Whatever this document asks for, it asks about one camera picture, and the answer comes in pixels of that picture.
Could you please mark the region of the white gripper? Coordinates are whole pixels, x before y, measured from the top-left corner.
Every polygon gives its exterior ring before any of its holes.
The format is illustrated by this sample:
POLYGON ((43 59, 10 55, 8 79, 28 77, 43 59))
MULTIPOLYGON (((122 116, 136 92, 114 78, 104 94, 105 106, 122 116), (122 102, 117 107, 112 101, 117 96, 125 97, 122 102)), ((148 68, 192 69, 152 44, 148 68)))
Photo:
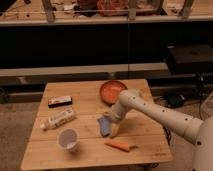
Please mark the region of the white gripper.
POLYGON ((126 116, 126 108, 120 103, 113 105, 108 111, 104 113, 104 116, 108 117, 111 122, 111 133, 110 137, 114 138, 118 135, 120 124, 126 116))

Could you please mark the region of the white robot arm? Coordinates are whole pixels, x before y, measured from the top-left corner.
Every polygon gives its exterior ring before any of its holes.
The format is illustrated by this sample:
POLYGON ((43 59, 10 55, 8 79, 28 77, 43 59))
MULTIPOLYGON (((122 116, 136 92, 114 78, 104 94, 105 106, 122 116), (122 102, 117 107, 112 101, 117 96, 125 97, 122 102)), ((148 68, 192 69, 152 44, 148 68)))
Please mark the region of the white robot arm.
POLYGON ((213 171, 213 117, 201 120, 144 100, 136 89, 123 90, 104 113, 120 123, 130 110, 139 111, 194 145, 192 171, 213 171))

